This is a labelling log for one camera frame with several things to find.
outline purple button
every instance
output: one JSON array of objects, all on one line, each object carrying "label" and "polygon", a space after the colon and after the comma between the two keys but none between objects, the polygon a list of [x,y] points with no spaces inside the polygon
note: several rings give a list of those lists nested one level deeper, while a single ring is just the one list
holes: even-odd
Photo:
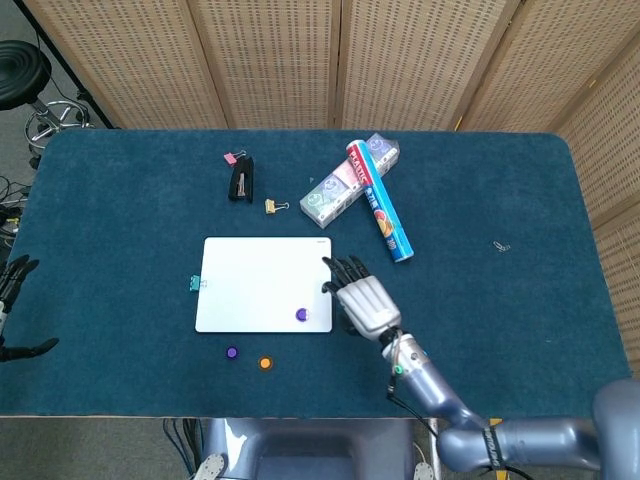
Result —
[{"label": "purple button", "polygon": [[296,312],[296,318],[298,320],[300,320],[301,322],[306,322],[308,317],[307,317],[307,309],[306,308],[299,308],[298,311]]}]

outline robotic arm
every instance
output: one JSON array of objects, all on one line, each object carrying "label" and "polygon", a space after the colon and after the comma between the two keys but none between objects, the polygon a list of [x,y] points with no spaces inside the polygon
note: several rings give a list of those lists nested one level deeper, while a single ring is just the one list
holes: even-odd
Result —
[{"label": "robotic arm", "polygon": [[32,358],[43,355],[56,346],[57,338],[50,338],[35,347],[5,347],[4,326],[18,298],[22,282],[38,266],[38,260],[29,260],[29,255],[18,257],[13,262],[0,264],[0,362]]},{"label": "robotic arm", "polygon": [[394,398],[400,378],[426,416],[450,423],[437,439],[440,458],[450,469],[568,466],[601,470],[603,480],[640,480],[640,383],[627,379],[604,387],[594,401],[595,427],[566,417],[507,420],[491,427],[462,402],[413,336],[400,329],[400,311],[380,281],[359,259],[350,259],[323,259],[335,276],[323,292],[338,299],[360,335],[382,344],[382,356],[391,363],[388,398]]}]

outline box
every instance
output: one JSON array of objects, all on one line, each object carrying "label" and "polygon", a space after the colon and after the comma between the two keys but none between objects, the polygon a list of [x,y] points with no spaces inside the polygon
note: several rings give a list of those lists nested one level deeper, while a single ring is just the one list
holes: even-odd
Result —
[{"label": "box", "polygon": [[[367,140],[367,147],[380,176],[398,163],[400,156],[398,142],[387,140],[382,135],[374,133]],[[300,208],[320,228],[325,228],[362,195],[362,191],[351,163],[345,160],[300,200]]]}]

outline black stool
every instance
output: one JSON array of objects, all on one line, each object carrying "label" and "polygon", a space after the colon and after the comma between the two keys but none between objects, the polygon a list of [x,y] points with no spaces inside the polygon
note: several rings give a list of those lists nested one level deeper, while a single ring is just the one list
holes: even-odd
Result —
[{"label": "black stool", "polygon": [[[42,103],[38,94],[44,90],[51,75],[49,59],[36,47],[19,40],[0,41],[0,110],[11,110],[29,104],[34,110],[24,127],[29,150],[34,155],[29,162],[38,168],[40,155],[49,138],[66,128],[93,127],[87,108],[72,100]],[[56,115],[53,110],[60,110]],[[75,122],[68,122],[75,113]]]}]

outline cable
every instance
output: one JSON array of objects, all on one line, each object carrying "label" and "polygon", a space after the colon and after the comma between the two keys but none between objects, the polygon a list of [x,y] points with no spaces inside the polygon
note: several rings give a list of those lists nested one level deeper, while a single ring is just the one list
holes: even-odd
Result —
[{"label": "cable", "polygon": [[198,448],[197,439],[196,439],[196,421],[193,418],[184,418],[182,419],[182,431],[184,432],[185,439],[187,440],[187,444],[191,449],[191,453],[193,455],[193,463],[195,466],[195,470],[200,467],[202,463],[200,461],[200,449]]},{"label": "cable", "polygon": [[189,454],[187,453],[187,447],[184,446],[184,443],[182,443],[182,437],[180,436],[180,434],[178,433],[178,426],[176,425],[176,420],[175,418],[171,419],[171,424],[173,425],[173,431],[176,434],[176,437],[178,437],[178,442],[180,443],[180,447],[182,448],[182,453],[184,454],[184,457],[187,459],[187,463],[189,465],[189,474],[193,474],[195,473],[196,469],[193,468],[193,465],[191,464],[191,460],[189,459]]},{"label": "cable", "polygon": [[402,330],[396,330],[396,338],[393,340],[393,344],[391,345],[391,358],[393,361],[391,362],[391,375],[396,375],[396,365],[398,365],[398,356],[400,355],[400,338],[402,337]]},{"label": "cable", "polygon": [[520,470],[519,468],[516,467],[510,467],[509,465],[505,465],[504,469],[508,472],[511,473],[515,473],[516,475],[520,475],[522,478],[524,478],[525,480],[534,480],[534,478],[529,475],[528,473],[523,472],[522,470]]},{"label": "cable", "polygon": [[9,195],[9,190],[11,189],[11,181],[5,177],[4,175],[0,175],[0,178],[2,180],[5,181],[6,185],[4,186],[4,188],[2,189],[2,193],[0,193],[0,195],[2,195],[2,199],[0,199],[0,202],[4,201],[7,196]]},{"label": "cable", "polygon": [[9,240],[13,240],[14,238],[16,238],[16,234],[13,233],[13,232],[10,232],[8,230],[5,230],[2,227],[0,227],[0,237],[4,237],[4,238],[8,238]]},{"label": "cable", "polygon": [[20,185],[21,187],[30,187],[31,186],[31,185],[25,185],[24,183],[20,183],[20,182],[11,182],[11,185]]},{"label": "cable", "polygon": [[40,46],[40,35],[38,35],[38,31],[34,29],[34,32],[36,33],[36,39],[38,40],[38,58],[40,58],[40,65],[42,65],[42,67],[45,69],[45,71],[47,72],[47,75],[49,75],[49,80],[51,80],[51,82],[53,83],[53,85],[56,87],[56,90],[58,90],[58,93],[60,94],[60,96],[66,100],[69,100],[70,102],[74,102],[75,100],[67,97],[64,93],[62,93],[62,90],[60,90],[60,87],[58,87],[58,84],[56,83],[56,81],[53,79],[53,75],[52,75],[52,71],[51,69],[47,68],[46,63],[44,63],[44,60],[42,60],[42,47]]},{"label": "cable", "polygon": [[165,419],[162,420],[162,430],[164,431],[165,436],[169,439],[169,441],[173,444],[174,448],[180,454],[180,458],[182,458],[182,463],[184,463],[184,467],[187,469],[187,473],[189,475],[193,475],[194,472],[191,469],[191,465],[190,465],[189,461],[185,457],[184,451],[182,449],[180,449],[180,447],[178,446],[176,441],[173,439],[173,437],[169,433],[169,419],[168,418],[165,418]]},{"label": "cable", "polygon": [[396,397],[395,395],[387,395],[387,398],[389,399],[389,401],[391,403],[395,403],[396,405],[398,405],[401,408],[404,408],[407,412],[409,412],[411,415],[413,415],[414,417],[416,417],[416,419],[425,426],[425,428],[427,430],[429,430],[429,432],[431,432],[431,435],[433,435],[434,437],[438,437],[438,433],[431,428],[431,425],[429,425],[429,422],[427,422],[422,415],[420,415],[418,412],[416,412],[413,408],[411,408],[409,405],[407,405],[406,403],[404,403],[402,400],[400,400],[398,397]]},{"label": "cable", "polygon": [[27,199],[25,197],[20,197],[18,200],[6,200],[4,202],[0,202],[0,205],[9,205],[11,203],[20,203],[20,202],[26,202]]},{"label": "cable", "polygon": [[204,452],[204,432],[202,430],[202,420],[198,419],[198,428],[200,429],[200,448]]},{"label": "cable", "polygon": [[413,442],[413,446],[416,447],[416,449],[420,452],[420,456],[422,457],[422,462],[427,463],[427,457],[424,456],[424,452],[420,448],[420,445],[418,445],[417,442]]}]

